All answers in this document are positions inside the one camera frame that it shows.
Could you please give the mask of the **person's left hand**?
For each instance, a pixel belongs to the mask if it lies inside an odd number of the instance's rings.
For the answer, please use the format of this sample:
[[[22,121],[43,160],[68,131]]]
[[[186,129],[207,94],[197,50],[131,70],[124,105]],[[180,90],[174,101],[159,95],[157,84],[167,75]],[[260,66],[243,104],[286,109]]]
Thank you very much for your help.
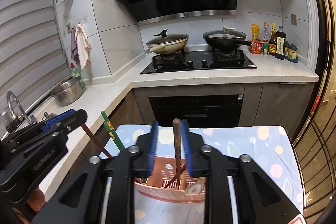
[[[35,188],[24,206],[16,212],[22,223],[31,223],[32,219],[41,211],[46,199],[39,186]]]

